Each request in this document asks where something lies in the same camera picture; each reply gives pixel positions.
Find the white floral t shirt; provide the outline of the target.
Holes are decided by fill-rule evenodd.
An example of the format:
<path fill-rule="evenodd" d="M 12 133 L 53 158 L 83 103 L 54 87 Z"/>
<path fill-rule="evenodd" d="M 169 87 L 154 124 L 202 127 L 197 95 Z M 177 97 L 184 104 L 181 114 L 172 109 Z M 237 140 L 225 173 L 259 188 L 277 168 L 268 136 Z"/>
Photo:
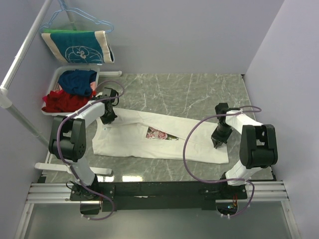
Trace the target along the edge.
<path fill-rule="evenodd" d="M 189 161 L 227 164 L 227 147 L 215 149 L 211 134 L 215 123 L 198 123 L 195 119 L 179 118 L 135 110 L 114 109 L 117 118 L 111 124 L 97 120 L 92 140 L 95 155 L 181 160 L 186 148 Z"/>

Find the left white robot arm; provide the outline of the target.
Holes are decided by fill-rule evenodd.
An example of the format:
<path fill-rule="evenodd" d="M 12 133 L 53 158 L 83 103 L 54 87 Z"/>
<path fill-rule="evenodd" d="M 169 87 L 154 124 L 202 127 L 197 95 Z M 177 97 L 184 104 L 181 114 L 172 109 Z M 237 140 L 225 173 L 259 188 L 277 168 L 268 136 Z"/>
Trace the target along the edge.
<path fill-rule="evenodd" d="M 88 200 L 96 199 L 100 188 L 97 175 L 84 156 L 87 147 L 86 128 L 97 119 L 104 124 L 112 123 L 117 118 L 113 106 L 114 102 L 119 102 L 119 96 L 116 90 L 105 87 L 100 95 L 80 109 L 66 116 L 57 115 L 53 119 L 49 152 L 63 161 Z"/>

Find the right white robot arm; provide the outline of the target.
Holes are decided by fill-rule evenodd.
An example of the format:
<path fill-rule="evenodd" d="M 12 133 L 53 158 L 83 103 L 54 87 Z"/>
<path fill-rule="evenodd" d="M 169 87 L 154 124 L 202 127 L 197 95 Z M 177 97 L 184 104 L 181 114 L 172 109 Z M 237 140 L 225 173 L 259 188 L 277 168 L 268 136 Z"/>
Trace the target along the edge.
<path fill-rule="evenodd" d="M 262 124 L 248 117 L 243 108 L 231 108 L 227 103 L 215 107 L 218 124 L 211 135 L 214 148 L 225 145 L 232 131 L 241 135 L 239 160 L 223 178 L 219 194 L 225 199 L 236 193 L 236 186 L 243 185 L 255 173 L 275 165 L 278 161 L 278 149 L 275 127 Z"/>

